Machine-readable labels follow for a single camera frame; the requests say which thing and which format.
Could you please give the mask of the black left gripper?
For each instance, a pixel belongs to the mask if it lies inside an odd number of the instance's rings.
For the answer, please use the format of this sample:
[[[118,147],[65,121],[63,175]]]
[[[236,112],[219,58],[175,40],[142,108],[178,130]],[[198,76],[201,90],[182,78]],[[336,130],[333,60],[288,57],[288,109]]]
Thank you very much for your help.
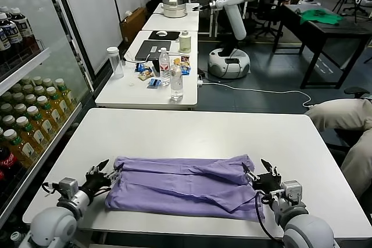
[[[114,183],[118,179],[123,169],[123,164],[120,164],[114,166],[113,170],[109,174],[106,174],[103,172],[103,169],[106,167],[108,162],[109,159],[106,159],[98,165],[92,166],[88,170],[88,174],[85,175],[86,182],[84,183],[84,193],[87,194],[90,199],[93,199],[94,195],[102,187],[111,186],[111,183]]]

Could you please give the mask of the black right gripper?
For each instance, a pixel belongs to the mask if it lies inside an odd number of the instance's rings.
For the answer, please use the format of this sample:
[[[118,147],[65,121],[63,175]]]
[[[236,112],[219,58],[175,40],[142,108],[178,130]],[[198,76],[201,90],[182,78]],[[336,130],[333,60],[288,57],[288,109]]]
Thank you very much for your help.
[[[247,179],[252,182],[253,189],[256,191],[263,191],[265,194],[279,190],[281,188],[281,176],[277,167],[273,166],[265,159],[261,159],[261,163],[266,172],[264,174],[259,174],[258,176],[255,175],[245,163],[242,163],[244,173]]]

